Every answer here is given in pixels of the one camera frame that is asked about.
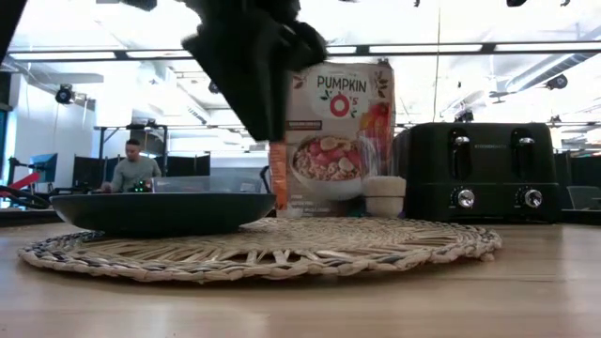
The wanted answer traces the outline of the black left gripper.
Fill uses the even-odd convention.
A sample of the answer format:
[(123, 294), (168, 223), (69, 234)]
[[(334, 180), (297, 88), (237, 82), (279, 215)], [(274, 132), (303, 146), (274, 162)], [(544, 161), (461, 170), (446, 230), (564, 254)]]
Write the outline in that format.
[[(201, 19), (182, 47), (205, 70), (246, 68), (274, 57), (287, 69), (302, 70), (327, 58), (325, 39), (298, 19), (299, 0), (185, 0)], [(256, 141), (283, 141), (289, 72), (238, 75), (220, 91)]]

